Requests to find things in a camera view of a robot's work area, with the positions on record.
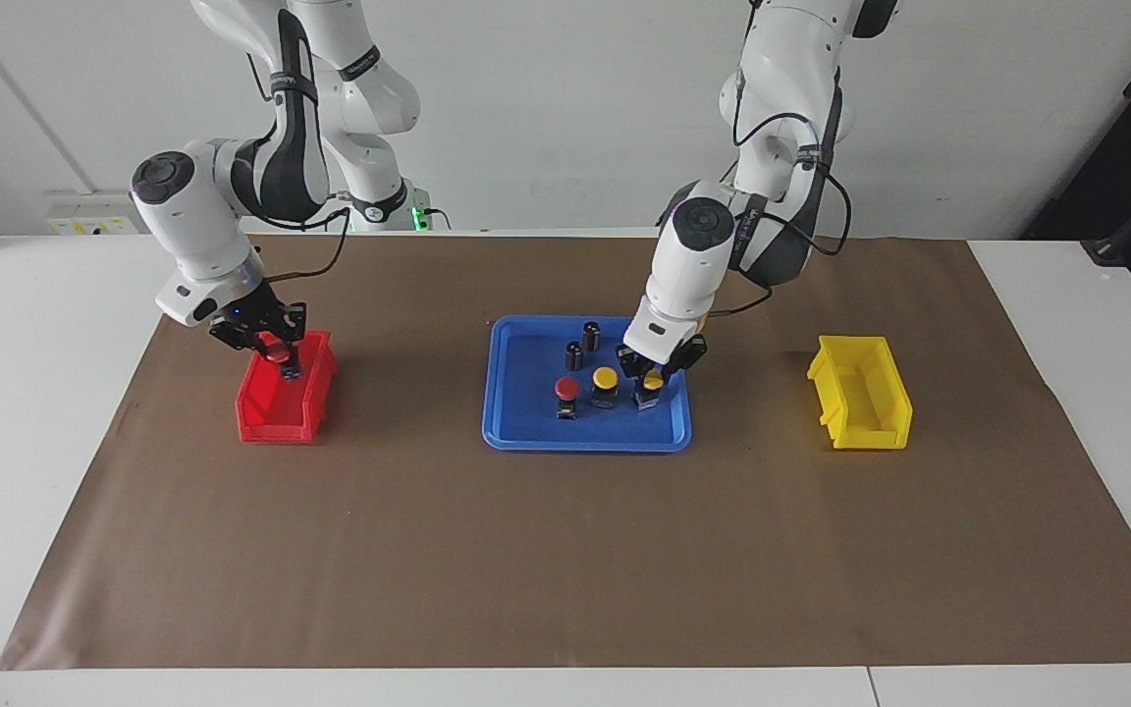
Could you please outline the brown paper mat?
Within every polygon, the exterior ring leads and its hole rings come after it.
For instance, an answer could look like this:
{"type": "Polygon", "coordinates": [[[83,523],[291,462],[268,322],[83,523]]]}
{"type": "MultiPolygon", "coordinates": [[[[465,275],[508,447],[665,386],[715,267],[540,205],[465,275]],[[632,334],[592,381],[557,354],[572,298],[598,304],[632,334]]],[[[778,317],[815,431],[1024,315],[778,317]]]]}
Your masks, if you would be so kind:
{"type": "Polygon", "coordinates": [[[162,319],[0,670],[1131,662],[1131,529],[969,245],[865,239],[706,327],[668,456],[499,452],[491,328],[625,316],[646,239],[353,239],[314,446],[162,319]],[[834,449],[818,336],[883,336],[897,451],[834,449]]]}

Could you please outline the yellow plastic bin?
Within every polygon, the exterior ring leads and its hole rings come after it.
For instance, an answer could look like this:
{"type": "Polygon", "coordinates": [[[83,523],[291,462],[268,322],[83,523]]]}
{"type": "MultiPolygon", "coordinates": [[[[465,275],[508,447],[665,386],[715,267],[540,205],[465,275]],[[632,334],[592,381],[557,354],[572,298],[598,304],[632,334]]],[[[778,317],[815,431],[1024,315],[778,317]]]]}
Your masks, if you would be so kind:
{"type": "Polygon", "coordinates": [[[883,336],[818,336],[808,368],[820,425],[834,449],[897,451],[910,436],[914,406],[883,336]]]}

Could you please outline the white wall socket strip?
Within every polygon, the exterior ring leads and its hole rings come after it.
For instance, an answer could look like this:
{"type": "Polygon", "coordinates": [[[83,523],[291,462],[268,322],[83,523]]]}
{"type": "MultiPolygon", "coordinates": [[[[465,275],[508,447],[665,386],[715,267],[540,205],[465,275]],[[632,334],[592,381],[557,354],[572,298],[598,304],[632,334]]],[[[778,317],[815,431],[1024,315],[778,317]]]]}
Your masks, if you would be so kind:
{"type": "Polygon", "coordinates": [[[143,218],[126,191],[44,193],[46,227],[53,236],[147,236],[143,218]]]}

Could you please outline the red plastic bin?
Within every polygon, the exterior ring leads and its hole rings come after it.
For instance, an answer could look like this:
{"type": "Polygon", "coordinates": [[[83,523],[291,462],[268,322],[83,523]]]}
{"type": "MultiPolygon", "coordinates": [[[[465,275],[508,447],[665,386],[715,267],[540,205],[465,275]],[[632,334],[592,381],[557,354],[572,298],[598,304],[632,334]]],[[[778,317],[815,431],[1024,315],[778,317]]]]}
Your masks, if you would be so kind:
{"type": "Polygon", "coordinates": [[[338,363],[333,331],[308,331],[297,345],[301,376],[284,379],[277,365],[252,354],[235,399],[240,440],[250,445],[311,446],[328,415],[338,363]]]}

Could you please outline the blue plastic tray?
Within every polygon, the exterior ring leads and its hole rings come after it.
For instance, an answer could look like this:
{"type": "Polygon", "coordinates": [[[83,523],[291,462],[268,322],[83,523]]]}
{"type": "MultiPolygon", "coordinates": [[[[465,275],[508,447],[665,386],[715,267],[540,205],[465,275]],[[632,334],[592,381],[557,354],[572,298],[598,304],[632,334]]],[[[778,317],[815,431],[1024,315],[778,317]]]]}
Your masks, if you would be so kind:
{"type": "Polygon", "coordinates": [[[491,328],[483,436],[503,451],[673,454],[694,438],[685,376],[666,382],[656,407],[638,411],[633,381],[620,382],[614,408],[592,406],[592,374],[616,368],[616,348],[631,318],[619,316],[517,314],[491,328]],[[582,339],[582,325],[601,324],[601,346],[584,353],[582,370],[566,371],[566,345],[582,339]],[[556,419],[554,382],[580,383],[577,417],[556,419]]]}

